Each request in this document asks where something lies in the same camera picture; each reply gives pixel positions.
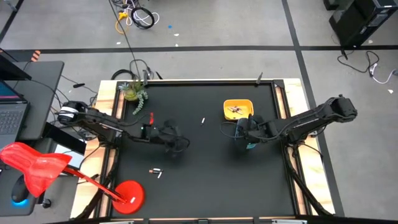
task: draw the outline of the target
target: potted plant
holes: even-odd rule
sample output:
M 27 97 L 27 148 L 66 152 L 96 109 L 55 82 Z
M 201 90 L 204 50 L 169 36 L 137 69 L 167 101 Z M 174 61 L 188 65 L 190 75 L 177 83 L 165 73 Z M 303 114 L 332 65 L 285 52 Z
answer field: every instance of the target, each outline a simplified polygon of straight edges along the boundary
M 128 101 L 138 101 L 137 108 L 132 112 L 136 115 L 144 106 L 144 100 L 148 100 L 148 93 L 144 90 L 140 81 L 133 81 L 130 83 L 123 83 L 118 86 L 123 92 L 124 99 Z

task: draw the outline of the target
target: laptop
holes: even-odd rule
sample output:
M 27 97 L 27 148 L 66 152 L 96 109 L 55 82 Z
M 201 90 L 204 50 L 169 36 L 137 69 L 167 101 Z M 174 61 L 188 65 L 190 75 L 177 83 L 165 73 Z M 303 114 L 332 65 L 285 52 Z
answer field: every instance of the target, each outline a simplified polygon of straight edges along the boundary
M 16 141 L 29 109 L 29 102 L 0 80 L 0 151 Z

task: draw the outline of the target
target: red object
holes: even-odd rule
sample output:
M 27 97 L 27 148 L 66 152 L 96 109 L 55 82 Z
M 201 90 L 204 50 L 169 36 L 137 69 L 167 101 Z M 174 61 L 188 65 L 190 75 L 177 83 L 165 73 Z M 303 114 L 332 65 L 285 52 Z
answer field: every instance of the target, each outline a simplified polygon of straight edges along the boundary
M 138 182 L 127 180 L 119 184 L 116 191 L 107 189 L 80 171 L 67 167 L 72 157 L 66 154 L 41 154 L 24 143 L 15 142 L 0 152 L 0 159 L 24 174 L 26 187 L 35 197 L 39 197 L 62 172 L 66 172 L 103 190 L 114 199 L 113 207 L 119 213 L 134 213 L 144 203 L 144 188 Z
M 149 124 L 150 124 L 150 125 L 153 125 L 153 123 L 154 123 L 154 113 L 153 113 L 153 112 L 150 112 L 150 121 L 149 121 Z
M 27 189 L 38 197 L 50 187 L 72 157 L 57 153 L 41 154 L 24 143 L 15 142 L 3 148 L 0 159 L 21 171 Z

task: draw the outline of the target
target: red base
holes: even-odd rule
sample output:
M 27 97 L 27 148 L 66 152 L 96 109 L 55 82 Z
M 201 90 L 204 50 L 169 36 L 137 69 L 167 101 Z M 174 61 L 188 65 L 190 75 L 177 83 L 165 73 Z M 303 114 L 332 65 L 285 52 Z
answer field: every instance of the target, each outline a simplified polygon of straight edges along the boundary
M 144 203 L 144 188 L 138 182 L 127 180 L 119 184 L 115 191 L 127 200 L 127 203 L 112 201 L 114 209 L 119 213 L 132 214 L 138 211 Z

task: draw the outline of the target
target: wooden table frame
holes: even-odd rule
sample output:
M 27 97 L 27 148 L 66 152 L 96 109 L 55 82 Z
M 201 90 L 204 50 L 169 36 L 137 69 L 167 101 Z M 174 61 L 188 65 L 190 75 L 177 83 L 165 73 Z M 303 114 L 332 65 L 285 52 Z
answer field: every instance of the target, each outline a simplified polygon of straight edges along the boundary
M 237 81 L 237 79 L 223 79 L 225 81 Z M 112 114 L 113 107 L 118 104 L 118 110 L 116 111 L 116 117 L 120 118 L 123 110 L 123 96 L 121 95 L 118 99 L 118 102 L 115 102 L 114 96 L 116 94 L 116 84 L 122 80 L 104 80 L 101 81 L 101 85 L 99 86 L 97 102 L 95 108 L 99 109 L 103 113 Z M 154 80 L 155 82 L 177 82 L 177 81 L 204 81 L 204 80 Z M 280 87 L 276 87 L 277 98 L 279 102 L 279 109 L 282 118 L 286 118 L 289 115 L 294 116 L 296 114 L 302 113 L 308 110 L 307 101 L 305 99 L 305 95 L 303 92 L 302 84 L 300 79 L 298 78 L 287 78 L 283 79 L 284 82 L 284 90 L 285 95 L 282 94 Z M 289 110 L 287 110 L 284 106 L 283 97 L 286 97 L 287 104 L 289 105 Z M 305 143 L 309 146 L 318 149 L 318 143 L 316 138 L 308 137 Z M 98 147 L 98 141 L 92 140 L 88 142 L 86 147 L 86 153 L 89 154 L 92 150 Z M 301 160 L 301 168 L 302 174 L 305 178 L 305 183 L 307 187 L 311 190 L 312 194 L 315 198 L 323 205 L 323 207 L 328 210 L 330 213 L 334 213 L 335 209 L 333 207 L 333 202 L 331 199 L 331 194 L 329 191 L 328 182 L 325 175 L 325 170 L 323 166 L 323 162 L 320 158 L 319 153 L 310 149 L 307 146 L 300 146 L 299 149 L 300 160 Z M 99 148 L 93 155 L 87 158 L 83 165 L 81 166 L 82 173 L 87 176 L 100 174 L 103 166 L 105 155 L 105 148 Z M 295 169 L 296 160 L 292 157 L 292 150 L 290 149 L 290 158 L 293 163 Z M 114 159 L 114 150 L 111 150 L 108 157 L 108 167 L 107 173 L 109 172 L 111 165 Z M 75 200 L 72 207 L 72 212 L 70 217 L 76 217 L 79 215 L 83 209 L 88 205 L 94 194 L 96 193 L 97 188 L 90 183 L 84 183 L 77 185 Z M 306 212 L 306 200 L 303 199 L 303 195 L 301 193 L 300 188 L 295 183 L 295 193 L 298 201 L 298 208 L 300 210 L 300 214 L 307 214 Z M 101 201 L 101 208 L 99 210 L 99 216 L 106 216 L 108 198 L 103 196 Z M 270 219 L 275 217 L 260 217 L 260 219 Z M 198 218 L 178 218 L 178 219 L 170 219 L 170 218 L 151 218 L 150 220 L 195 220 Z M 239 217 L 239 218 L 207 218 L 210 220 L 220 220 L 220 219 L 228 219 L 228 220 L 247 220 L 253 219 L 253 217 Z M 142 220 L 142 219 L 115 219 L 115 220 Z

